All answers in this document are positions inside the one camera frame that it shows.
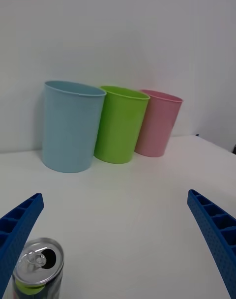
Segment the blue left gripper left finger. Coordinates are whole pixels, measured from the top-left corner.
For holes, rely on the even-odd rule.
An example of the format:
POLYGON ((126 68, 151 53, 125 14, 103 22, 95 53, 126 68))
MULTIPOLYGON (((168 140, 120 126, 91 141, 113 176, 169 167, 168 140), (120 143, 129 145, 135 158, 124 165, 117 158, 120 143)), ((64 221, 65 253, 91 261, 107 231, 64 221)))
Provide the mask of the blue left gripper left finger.
POLYGON ((43 208, 42 194, 36 193, 0 219, 0 295, 43 208))

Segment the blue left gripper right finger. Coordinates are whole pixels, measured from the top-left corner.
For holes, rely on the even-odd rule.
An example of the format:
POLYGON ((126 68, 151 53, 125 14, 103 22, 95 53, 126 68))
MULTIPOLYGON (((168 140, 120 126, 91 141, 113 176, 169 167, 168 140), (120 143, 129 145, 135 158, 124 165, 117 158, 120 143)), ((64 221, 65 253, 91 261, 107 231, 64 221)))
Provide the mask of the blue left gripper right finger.
POLYGON ((187 205, 204 236, 230 298, 236 298, 236 219, 193 189, 188 191, 187 205))

